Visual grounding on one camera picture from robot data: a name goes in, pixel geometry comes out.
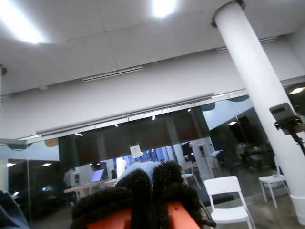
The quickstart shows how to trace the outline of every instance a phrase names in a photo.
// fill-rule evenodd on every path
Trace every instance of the ceiling light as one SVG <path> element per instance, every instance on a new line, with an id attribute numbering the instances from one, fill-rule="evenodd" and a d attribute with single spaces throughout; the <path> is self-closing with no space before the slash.
<path id="1" fill-rule="evenodd" d="M 153 0 L 153 14 L 155 17 L 165 17 L 173 13 L 176 0 Z"/>
<path id="2" fill-rule="evenodd" d="M 42 42 L 38 31 L 11 1 L 0 0 L 0 18 L 18 39 L 33 44 Z"/>
<path id="3" fill-rule="evenodd" d="M 305 87 L 299 87 L 299 88 L 295 88 L 291 93 L 289 94 L 297 94 L 300 93 L 301 91 L 303 91 L 305 89 Z"/>

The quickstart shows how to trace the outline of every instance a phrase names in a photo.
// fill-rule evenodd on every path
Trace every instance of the desk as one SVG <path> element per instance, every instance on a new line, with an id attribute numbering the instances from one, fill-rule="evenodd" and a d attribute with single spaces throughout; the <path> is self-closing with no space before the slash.
<path id="1" fill-rule="evenodd" d="M 105 186 L 109 186 L 109 187 L 113 187 L 114 184 L 117 182 L 118 179 L 112 179 L 112 180 L 107 180 L 106 182 L 104 182 Z"/>
<path id="2" fill-rule="evenodd" d="M 98 186 L 102 183 L 105 183 L 105 181 L 99 181 L 99 182 L 89 183 L 87 185 L 72 187 L 72 188 L 69 188 L 69 189 L 65 189 L 63 192 L 64 193 L 69 193 L 69 192 L 76 192 L 76 191 L 79 191 L 79 190 L 83 190 L 84 196 L 87 196 L 87 195 L 90 194 L 90 188 L 91 187 Z"/>

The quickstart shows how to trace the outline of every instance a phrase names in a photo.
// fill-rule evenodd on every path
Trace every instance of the monitor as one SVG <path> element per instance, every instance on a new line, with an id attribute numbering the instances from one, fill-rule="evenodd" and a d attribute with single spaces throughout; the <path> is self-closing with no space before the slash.
<path id="1" fill-rule="evenodd" d="M 100 181 L 103 172 L 104 172 L 103 169 L 95 171 L 90 179 L 90 183 Z"/>

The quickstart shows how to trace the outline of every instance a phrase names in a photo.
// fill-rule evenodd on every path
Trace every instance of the glass partition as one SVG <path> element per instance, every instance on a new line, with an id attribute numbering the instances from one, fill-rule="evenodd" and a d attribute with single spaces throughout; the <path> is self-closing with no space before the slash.
<path id="1" fill-rule="evenodd" d="M 289 97 L 302 114 L 304 93 Z M 135 145 L 142 152 L 136 158 L 130 150 Z M 2 145 L 0 156 L 1 173 L 6 174 L 0 185 L 14 196 L 32 229 L 49 224 L 69 228 L 71 206 L 105 188 L 106 182 L 113 185 L 119 170 L 135 162 L 178 162 L 185 182 L 207 206 L 207 179 L 237 176 L 251 202 L 263 200 L 258 178 L 276 173 L 273 150 L 248 96 L 226 95 L 214 103 L 27 146 Z M 82 188 L 92 182 L 100 183 Z M 286 194 L 282 186 L 274 188 L 276 195 Z M 239 196 L 220 194 L 213 199 L 215 204 L 232 206 Z"/>

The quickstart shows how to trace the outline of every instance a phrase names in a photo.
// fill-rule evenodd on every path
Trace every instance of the white wall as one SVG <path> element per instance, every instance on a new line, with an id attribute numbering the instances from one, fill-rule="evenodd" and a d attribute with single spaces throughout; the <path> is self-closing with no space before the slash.
<path id="1" fill-rule="evenodd" d="M 0 158 L 59 161 L 59 150 L 58 146 L 47 147 L 44 141 L 33 143 L 21 151 L 12 150 L 4 145 L 0 146 Z"/>
<path id="2" fill-rule="evenodd" d="M 213 110 L 203 111 L 203 115 L 209 129 L 212 130 L 252 107 L 253 104 L 250 98 L 237 103 L 222 100 L 215 103 L 215 108 Z"/>
<path id="3" fill-rule="evenodd" d="M 300 31 L 288 36 L 288 43 L 305 69 L 305 26 Z"/>
<path id="4" fill-rule="evenodd" d="M 264 44 L 280 80 L 305 75 L 285 40 Z M 83 83 L 72 81 L 31 90 L 3 101 L 0 138 L 100 118 L 152 105 L 243 89 L 228 52 L 194 53 L 152 64 L 143 71 Z"/>

